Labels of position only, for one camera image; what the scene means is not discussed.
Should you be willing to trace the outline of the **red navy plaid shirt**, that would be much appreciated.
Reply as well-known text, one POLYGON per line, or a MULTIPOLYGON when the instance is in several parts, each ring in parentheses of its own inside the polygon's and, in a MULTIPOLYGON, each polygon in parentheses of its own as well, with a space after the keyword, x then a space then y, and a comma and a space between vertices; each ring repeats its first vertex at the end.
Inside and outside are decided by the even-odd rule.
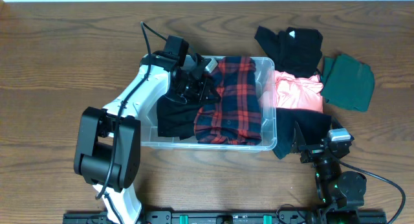
POLYGON ((194 122, 199 144, 255 146, 261 143, 261 107, 256 64, 250 57, 224 57, 210 77, 221 101, 200 108, 194 122))

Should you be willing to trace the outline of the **dark green garment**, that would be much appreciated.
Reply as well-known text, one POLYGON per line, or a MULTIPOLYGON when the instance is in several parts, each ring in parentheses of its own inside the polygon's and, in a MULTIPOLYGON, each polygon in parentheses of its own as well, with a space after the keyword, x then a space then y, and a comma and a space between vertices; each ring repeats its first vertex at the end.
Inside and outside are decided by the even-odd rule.
POLYGON ((368 64, 347 54, 324 58, 321 95, 328 104, 365 112, 375 90, 375 76, 368 64))

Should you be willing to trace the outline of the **salmon pink garment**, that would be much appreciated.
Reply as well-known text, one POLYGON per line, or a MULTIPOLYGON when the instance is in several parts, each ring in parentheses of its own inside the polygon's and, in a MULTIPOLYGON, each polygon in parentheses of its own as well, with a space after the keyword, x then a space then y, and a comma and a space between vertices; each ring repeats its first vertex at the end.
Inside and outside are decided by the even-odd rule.
POLYGON ((274 107, 323 112, 323 84, 319 75, 296 78, 286 72, 274 71, 274 79, 275 84, 271 88, 274 107))

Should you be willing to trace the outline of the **clear plastic storage bin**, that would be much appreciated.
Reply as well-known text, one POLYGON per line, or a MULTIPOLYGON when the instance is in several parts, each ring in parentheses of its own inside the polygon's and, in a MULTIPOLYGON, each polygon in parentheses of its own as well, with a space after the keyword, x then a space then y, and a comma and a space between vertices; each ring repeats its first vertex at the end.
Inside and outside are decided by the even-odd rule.
POLYGON ((178 137, 159 137, 157 120, 157 100, 161 97, 158 90, 144 92, 149 98, 144 102, 135 102, 140 108, 141 145, 162 149, 191 149, 191 150, 232 150, 232 151, 269 151, 278 141, 276 108, 274 107, 274 62, 267 57, 253 57, 256 65, 256 95, 261 112, 261 142, 256 146, 235 144, 199 144, 195 137, 180 140, 178 137))

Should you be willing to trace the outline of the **black garment with white tag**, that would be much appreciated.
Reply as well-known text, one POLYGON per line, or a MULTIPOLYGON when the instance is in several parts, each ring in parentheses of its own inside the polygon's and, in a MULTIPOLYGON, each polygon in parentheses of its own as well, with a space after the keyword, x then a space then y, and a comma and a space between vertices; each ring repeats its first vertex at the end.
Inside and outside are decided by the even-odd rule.
POLYGON ((254 38, 277 71, 296 78, 310 78, 319 72, 323 36, 318 30, 289 27, 276 34, 259 26, 254 38))

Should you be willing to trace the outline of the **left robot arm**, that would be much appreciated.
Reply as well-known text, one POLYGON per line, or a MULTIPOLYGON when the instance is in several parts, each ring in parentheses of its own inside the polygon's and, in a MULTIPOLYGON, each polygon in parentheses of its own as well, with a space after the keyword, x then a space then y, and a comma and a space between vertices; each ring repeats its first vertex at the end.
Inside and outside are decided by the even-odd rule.
POLYGON ((112 102, 88 107, 81 116, 74 172, 93 185, 113 223, 140 223, 142 204, 133 181, 140 164, 141 125, 165 96, 179 104, 208 104, 221 97, 208 78, 217 66, 212 56, 189 53, 183 38, 169 36, 163 50, 148 52, 135 79, 112 102))

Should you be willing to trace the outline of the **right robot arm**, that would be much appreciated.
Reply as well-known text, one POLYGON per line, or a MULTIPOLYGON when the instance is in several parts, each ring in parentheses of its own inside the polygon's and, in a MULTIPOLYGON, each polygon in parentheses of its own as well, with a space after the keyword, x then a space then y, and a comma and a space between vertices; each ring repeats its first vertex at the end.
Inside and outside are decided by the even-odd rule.
POLYGON ((353 136, 337 121, 318 144, 307 144, 297 122, 294 123, 292 150, 302 164, 315 169, 316 190, 323 205, 307 215, 309 223, 351 223, 358 221, 358 207, 364 205, 367 179, 359 172, 343 172, 340 159, 349 154, 353 136))

